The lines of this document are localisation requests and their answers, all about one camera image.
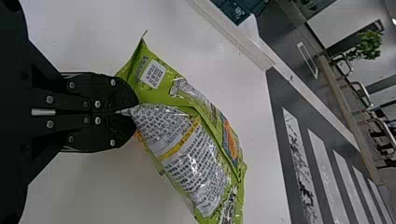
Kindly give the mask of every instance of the gray floor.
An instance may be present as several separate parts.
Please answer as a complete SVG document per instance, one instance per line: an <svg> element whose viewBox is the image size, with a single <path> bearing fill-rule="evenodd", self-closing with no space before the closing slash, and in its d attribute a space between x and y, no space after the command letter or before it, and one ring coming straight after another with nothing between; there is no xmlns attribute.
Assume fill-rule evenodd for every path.
<svg viewBox="0 0 396 224"><path fill-rule="evenodd" d="M297 16L290 15L289 11L289 14L285 13L282 7L275 1L272 1L260 17L257 18L261 38L291 68L291 70L293 70L299 79L302 80L334 113L334 115L348 127L347 120L342 113L337 98L332 91L328 79L323 75L320 63L317 60L317 57L324 49L312 35L309 27L305 24L296 25L293 18ZM305 59L306 57L304 58L297 47L299 44L301 45L301 43L304 44L310 57L314 59L318 67L318 78L315 78ZM336 214L340 215L340 218L346 221L343 223L347 223L348 221L350 223L359 223L358 216L353 212L356 210L355 203L352 199L348 199L349 192L346 188L346 183L343 181L341 170L337 168L338 161L335 159L334 155L339 155L341 158L345 159L347 164L346 167L348 167L347 169L349 169L352 176L349 183L353 183L353 185L357 186L357 192L359 193L359 198L362 202L362 207L364 208L368 223L389 223L387 221L387 213L381 210L382 202L375 199L376 189L370 187L372 182L361 154L354 149L339 132L332 128L327 120L317 114L316 110L313 109L304 97L300 96L298 92L291 88L289 82L282 78L276 70L271 69L268 71L267 78L276 122L276 135L285 174L284 177L290 204L290 215L293 223L321 223L320 219L323 219L323 223L334 223L337 222ZM344 82L344 80L340 79L339 85L345 86L342 90L351 110L358 111L364 108L363 102L356 97L353 90ZM321 216L312 215L315 209L309 208L305 201L304 195L315 195L315 191L308 190L310 189L309 181L307 184L302 184L299 180L299 173L295 168L296 164L293 156L295 146L292 143L289 145L288 142L285 142L289 130L285 128L286 118L283 117L282 109L289 111L300 123L297 129L300 129L302 132L302 142L304 142L307 157L307 162L305 163L309 163L310 168L308 169L310 169L310 175L312 175L312 181L315 185L316 192L327 192L329 189L326 185L323 185L321 181L321 178L323 178L323 176L321 176L322 171L320 171L322 164L318 164L318 155L314 153L314 151L317 150L314 146L311 146L312 138L309 139L306 130L309 130L309 132L312 131L319 139L323 140L324 146L328 151L328 163L331 165L329 167L333 169L333 171L330 172L334 179L333 185L336 187L338 186L337 188L339 188L339 191L331 195L327 194L327 196L325 194L318 195L317 203L320 205ZM363 120L364 117L363 115L357 115L355 119ZM370 127L363 126L361 132L367 145L372 147L373 155L375 155L375 142L370 138L368 133L369 128ZM362 180L356 171L362 173L365 180ZM332 204L333 198L329 200L329 197L333 197L334 195L341 195L342 198L342 201L339 201L336 205ZM338 211L337 206L345 207L345 211Z"/></svg>
<svg viewBox="0 0 396 224"><path fill-rule="evenodd" d="M260 37L334 115L347 126L347 121L332 93L328 80L321 74L322 71L317 56L323 51L323 48L305 24L296 26L292 18L292 15L286 14L275 1L272 1L260 17L257 18ZM318 79L314 78L302 53L297 48L299 43L304 43L319 68Z"/></svg>

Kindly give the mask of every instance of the nutrition label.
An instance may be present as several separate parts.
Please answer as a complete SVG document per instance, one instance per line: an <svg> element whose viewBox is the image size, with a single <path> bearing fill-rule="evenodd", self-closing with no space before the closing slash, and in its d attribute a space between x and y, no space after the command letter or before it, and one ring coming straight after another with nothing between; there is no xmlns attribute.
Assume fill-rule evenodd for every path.
<svg viewBox="0 0 396 224"><path fill-rule="evenodd" d="M177 154L163 161L165 171L190 193L203 217L213 214L228 184L218 153L216 144L199 126Z"/></svg>
<svg viewBox="0 0 396 224"><path fill-rule="evenodd" d="M131 116L156 157L171 150L192 125L190 116L166 105L138 105Z"/></svg>
<svg viewBox="0 0 396 224"><path fill-rule="evenodd" d="M211 216L230 177L201 120L166 105L138 105L131 115L166 173L190 194L203 217Z"/></svg>

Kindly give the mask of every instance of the plastic packaging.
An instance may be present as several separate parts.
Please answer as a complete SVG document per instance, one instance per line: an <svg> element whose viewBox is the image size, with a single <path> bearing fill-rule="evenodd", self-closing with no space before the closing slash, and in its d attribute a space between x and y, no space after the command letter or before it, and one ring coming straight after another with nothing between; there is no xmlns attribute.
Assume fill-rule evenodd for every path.
<svg viewBox="0 0 396 224"><path fill-rule="evenodd" d="M147 152L198 222L242 224L247 166L229 121L143 39L117 76L142 104L126 113Z"/></svg>

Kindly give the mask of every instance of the black mount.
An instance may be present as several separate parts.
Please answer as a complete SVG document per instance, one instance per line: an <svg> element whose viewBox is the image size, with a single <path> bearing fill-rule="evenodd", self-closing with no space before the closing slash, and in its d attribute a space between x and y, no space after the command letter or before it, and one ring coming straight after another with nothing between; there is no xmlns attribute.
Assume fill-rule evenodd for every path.
<svg viewBox="0 0 396 224"><path fill-rule="evenodd" d="M92 153L124 145L138 104L118 77L59 73L28 39L17 0L0 0L0 223L18 223L30 182L59 152Z"/></svg>

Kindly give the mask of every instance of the potted plant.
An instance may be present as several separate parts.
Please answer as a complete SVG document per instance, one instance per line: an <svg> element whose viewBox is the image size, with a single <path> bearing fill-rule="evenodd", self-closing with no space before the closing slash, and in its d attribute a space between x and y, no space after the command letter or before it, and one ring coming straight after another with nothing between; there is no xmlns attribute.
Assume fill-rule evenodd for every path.
<svg viewBox="0 0 396 224"><path fill-rule="evenodd" d="M381 56L382 33L375 31L365 31L358 34L361 42L353 49L344 53L344 57L334 60L335 63L344 61L347 58L350 62L358 60L375 60Z"/></svg>

